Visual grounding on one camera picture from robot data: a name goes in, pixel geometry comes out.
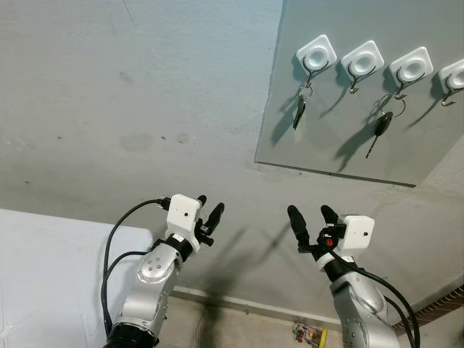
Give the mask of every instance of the concrete wall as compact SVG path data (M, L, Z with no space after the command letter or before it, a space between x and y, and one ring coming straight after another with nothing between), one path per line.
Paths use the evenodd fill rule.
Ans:
M335 317L328 282L288 204L313 233L322 204L375 218L360 264L412 302L462 275L462 139L414 189L256 165L282 1L126 3L0 3L0 207L113 223L206 194L225 215L180 285L317 315Z

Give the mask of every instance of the metal ring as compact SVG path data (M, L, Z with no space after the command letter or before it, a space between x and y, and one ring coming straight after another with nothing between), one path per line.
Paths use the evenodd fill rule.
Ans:
M381 101L381 104L380 104L380 111L382 111L382 115L385 115L386 112L384 111L384 106L386 105L386 103L388 103L390 101L391 98L387 98L385 99L386 97L395 97L396 94L395 93L388 93L388 94L385 94L384 96L381 97L380 101ZM395 118L395 117L398 117L400 115L403 114L403 112L406 110L406 101L404 99L396 99L394 98L394 100L397 100L399 102L402 102L403 103L403 110L401 110L401 112L398 114L398 115L395 115L395 116L392 116L391 118Z
M308 98L310 98L310 97L312 96L312 87L311 87L311 86L308 86L308 87L305 87L305 88L308 88L308 89L311 90L311 94L310 94L309 96L307 96L306 98L304 98L304 99L308 99ZM297 91L297 97L298 97L298 98L301 97L300 92L302 91L302 89L303 89L303 86L300 86L300 87L298 88L298 91Z

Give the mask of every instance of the baseboard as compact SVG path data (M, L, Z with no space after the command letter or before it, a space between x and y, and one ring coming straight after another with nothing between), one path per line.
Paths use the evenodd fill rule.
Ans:
M174 291L171 293L171 296L177 297L179 299L207 303L209 305L230 308L232 310L240 310L242 312L249 312L282 320L300 320L311 326L319 326L337 331L341 330L340 320L338 319L327 318L305 312L287 310L280 307L268 306L266 304L250 302L244 299L236 299L233 297L215 297L212 299L208 293L201 290L176 286Z

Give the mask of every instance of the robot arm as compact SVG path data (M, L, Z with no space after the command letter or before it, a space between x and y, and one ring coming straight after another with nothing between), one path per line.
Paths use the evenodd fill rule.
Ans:
M212 245L224 204L220 203L203 224L199 218L206 197L192 199L177 194L170 199L166 240L140 261L123 310L115 321L104 348L152 348L166 319L167 298L183 263L200 243Z
M374 220L367 216L339 217L331 208L322 206L327 227L310 245L306 222L298 209L288 208L291 227L298 240L300 253L311 253L320 270L331 280L331 293L339 315L346 348L399 348L396 334L387 320L384 296L372 280L354 272L331 254L334 251L344 261L356 265L353 257L369 245Z

